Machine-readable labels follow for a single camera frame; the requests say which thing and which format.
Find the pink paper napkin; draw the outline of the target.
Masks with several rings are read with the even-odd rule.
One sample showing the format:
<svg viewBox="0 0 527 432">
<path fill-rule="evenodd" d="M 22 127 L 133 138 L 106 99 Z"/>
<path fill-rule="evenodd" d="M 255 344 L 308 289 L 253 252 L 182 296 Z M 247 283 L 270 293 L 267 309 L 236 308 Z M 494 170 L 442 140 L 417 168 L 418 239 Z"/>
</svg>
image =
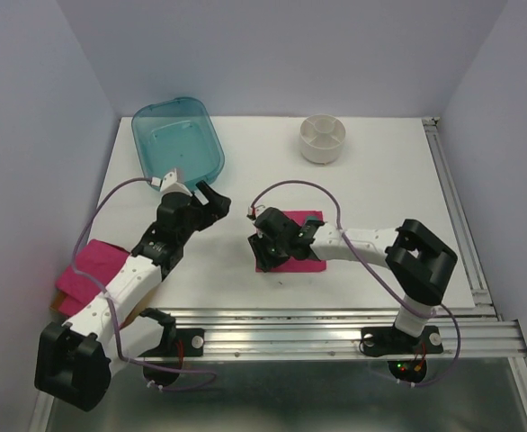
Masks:
<svg viewBox="0 0 527 432">
<path fill-rule="evenodd" d="M 282 211 L 287 214 L 288 217 L 295 220 L 298 224 L 302 224 L 305 218 L 309 215 L 317 215 L 323 221 L 322 211 Z M 272 270 L 268 273 L 288 273 L 288 274 L 300 274 L 300 273 L 320 273 L 326 270 L 326 261 L 313 261 L 304 260 L 299 261 L 296 259 L 289 259 L 287 263 L 280 267 Z"/>
</svg>

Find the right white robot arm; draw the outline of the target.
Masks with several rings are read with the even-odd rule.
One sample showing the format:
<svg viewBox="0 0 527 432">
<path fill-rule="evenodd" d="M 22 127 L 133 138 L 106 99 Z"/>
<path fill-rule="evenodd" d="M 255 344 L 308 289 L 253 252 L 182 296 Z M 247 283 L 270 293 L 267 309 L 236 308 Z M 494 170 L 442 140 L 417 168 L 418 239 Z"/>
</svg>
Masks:
<svg viewBox="0 0 527 432">
<path fill-rule="evenodd" d="M 392 346 L 417 346 L 436 307 L 442 304 L 458 262 L 456 253 L 418 220 L 406 219 L 397 229 L 344 229 L 322 220 L 302 224 L 268 207 L 249 219 L 255 234 L 248 238 L 256 268 L 271 272 L 289 260 L 359 262 L 375 278 L 375 266 L 388 269 L 404 292 L 389 330 Z"/>
</svg>

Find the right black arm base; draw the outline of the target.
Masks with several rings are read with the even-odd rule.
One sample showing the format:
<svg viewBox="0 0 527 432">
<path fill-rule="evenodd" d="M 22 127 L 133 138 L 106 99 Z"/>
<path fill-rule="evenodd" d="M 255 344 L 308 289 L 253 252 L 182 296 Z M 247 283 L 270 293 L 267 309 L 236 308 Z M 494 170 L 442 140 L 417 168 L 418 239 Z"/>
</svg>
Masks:
<svg viewBox="0 0 527 432">
<path fill-rule="evenodd" d="M 367 357 L 441 354 L 442 338 L 430 319 L 397 316 L 393 323 L 372 324 L 360 330 L 359 351 Z"/>
</svg>

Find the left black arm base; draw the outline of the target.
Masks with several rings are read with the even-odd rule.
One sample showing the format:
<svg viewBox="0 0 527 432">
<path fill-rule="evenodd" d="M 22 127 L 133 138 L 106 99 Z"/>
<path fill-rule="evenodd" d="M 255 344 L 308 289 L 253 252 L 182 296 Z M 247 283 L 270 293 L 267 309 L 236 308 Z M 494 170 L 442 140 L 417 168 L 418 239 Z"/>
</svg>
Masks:
<svg viewBox="0 0 527 432">
<path fill-rule="evenodd" d="M 143 345 L 136 350 L 141 357 L 202 357 L 204 353 L 203 328 L 178 328 L 176 318 L 158 309 L 146 308 L 134 324 L 144 328 L 137 333 Z"/>
</svg>

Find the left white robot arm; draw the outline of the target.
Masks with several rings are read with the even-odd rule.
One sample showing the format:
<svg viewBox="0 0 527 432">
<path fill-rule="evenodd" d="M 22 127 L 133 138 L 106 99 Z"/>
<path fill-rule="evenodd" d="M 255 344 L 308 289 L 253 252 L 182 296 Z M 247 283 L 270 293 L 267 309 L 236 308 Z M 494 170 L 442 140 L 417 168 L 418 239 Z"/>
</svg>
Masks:
<svg viewBox="0 0 527 432">
<path fill-rule="evenodd" d="M 183 258 L 192 234 L 228 215 L 230 198 L 200 181 L 195 192 L 166 178 L 156 218 L 108 283 L 77 267 L 76 275 L 93 282 L 99 292 L 78 313 L 40 333 L 34 386 L 83 411 L 92 410 L 124 365 L 140 365 L 145 354 L 175 357 L 170 367 L 143 364 L 163 376 L 149 381 L 170 389 L 183 372 L 184 351 L 202 332 L 179 336 L 175 318 L 155 308 L 138 310 Z"/>
</svg>

